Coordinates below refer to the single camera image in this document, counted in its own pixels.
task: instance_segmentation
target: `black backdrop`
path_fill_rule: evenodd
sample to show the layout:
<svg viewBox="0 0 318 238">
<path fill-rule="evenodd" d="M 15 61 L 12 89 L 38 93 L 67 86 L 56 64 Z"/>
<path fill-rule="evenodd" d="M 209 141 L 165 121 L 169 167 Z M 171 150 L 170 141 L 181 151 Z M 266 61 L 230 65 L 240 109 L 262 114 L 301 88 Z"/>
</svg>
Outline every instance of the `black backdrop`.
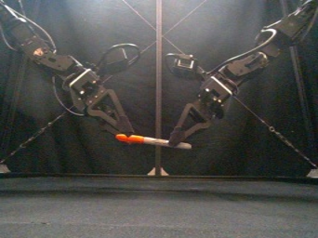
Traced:
<svg viewBox="0 0 318 238">
<path fill-rule="evenodd" d="M 14 7 L 16 1 L 7 1 Z M 145 50 L 125 73 L 105 78 L 131 119 L 135 134 L 155 137 L 157 114 L 157 1 L 32 0 L 27 14 L 47 29 L 59 54 L 82 63 L 98 62 L 102 52 L 119 43 Z M 254 46 L 265 25 L 282 18 L 280 1 L 163 1 L 163 55 L 191 53 L 206 70 Z M 257 114 L 316 159 L 306 124 L 317 125 L 317 23 L 300 47 L 306 79 L 309 119 L 305 119 L 294 80 L 292 54 L 286 51 L 266 71 L 240 89 L 240 98 Z M 2 157 L 62 113 L 51 76 L 23 57 L 2 47 Z M 186 104 L 194 101 L 199 82 L 175 78 L 163 66 L 162 134 L 175 127 Z M 59 90 L 70 106 L 67 92 Z M 163 148 L 162 167 L 171 175 L 305 176 L 309 166 L 278 141 L 256 117 L 233 101 L 222 120 L 189 138 L 191 151 Z M 93 118 L 67 114 L 8 160 L 16 172 L 147 174 L 155 167 L 155 148 L 126 145 L 99 129 Z"/>
</svg>

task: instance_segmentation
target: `metal pole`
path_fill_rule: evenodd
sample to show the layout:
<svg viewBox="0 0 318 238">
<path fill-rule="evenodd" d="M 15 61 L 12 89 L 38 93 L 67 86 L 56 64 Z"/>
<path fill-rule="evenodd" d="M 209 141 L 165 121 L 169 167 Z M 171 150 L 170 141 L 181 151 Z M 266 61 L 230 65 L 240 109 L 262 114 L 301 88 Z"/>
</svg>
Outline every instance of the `metal pole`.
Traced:
<svg viewBox="0 0 318 238">
<path fill-rule="evenodd" d="M 286 17 L 289 12 L 289 5 L 288 0 L 280 0 L 281 6 L 282 6 L 282 13 L 284 17 Z M 317 149 L 314 146 L 314 128 L 313 123 L 310 120 L 310 113 L 309 113 L 309 102 L 308 102 L 308 94 L 305 89 L 305 80 L 304 80 L 304 74 L 301 71 L 301 63 L 300 63 L 300 56 L 298 56 L 298 49 L 297 46 L 290 47 L 292 52 L 292 63 L 293 63 L 293 70 L 294 70 L 294 78 L 297 83 L 297 89 L 298 89 L 298 97 L 301 100 L 301 107 L 302 107 L 302 115 L 304 115 L 304 121 L 305 121 L 305 129 L 309 139 L 309 151 L 317 153 Z"/>
<path fill-rule="evenodd" d="M 157 0 L 157 92 L 155 92 L 155 137 L 162 138 L 162 92 L 163 92 L 163 3 Z M 155 147 L 155 176 L 162 175 L 162 147 Z"/>
</svg>

